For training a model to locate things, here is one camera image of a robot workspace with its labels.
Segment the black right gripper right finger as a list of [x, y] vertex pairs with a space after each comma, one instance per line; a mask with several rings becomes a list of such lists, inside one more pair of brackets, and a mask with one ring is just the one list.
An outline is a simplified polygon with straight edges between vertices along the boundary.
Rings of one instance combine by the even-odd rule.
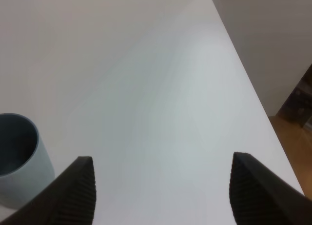
[[248, 153], [233, 154], [229, 198], [238, 225], [310, 225], [312, 202]]

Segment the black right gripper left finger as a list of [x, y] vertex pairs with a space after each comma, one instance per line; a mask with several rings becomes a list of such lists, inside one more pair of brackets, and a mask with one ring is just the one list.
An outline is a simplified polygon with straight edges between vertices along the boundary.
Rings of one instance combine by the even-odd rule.
[[91, 225], [97, 190], [93, 158], [77, 157], [51, 184], [2, 225]]

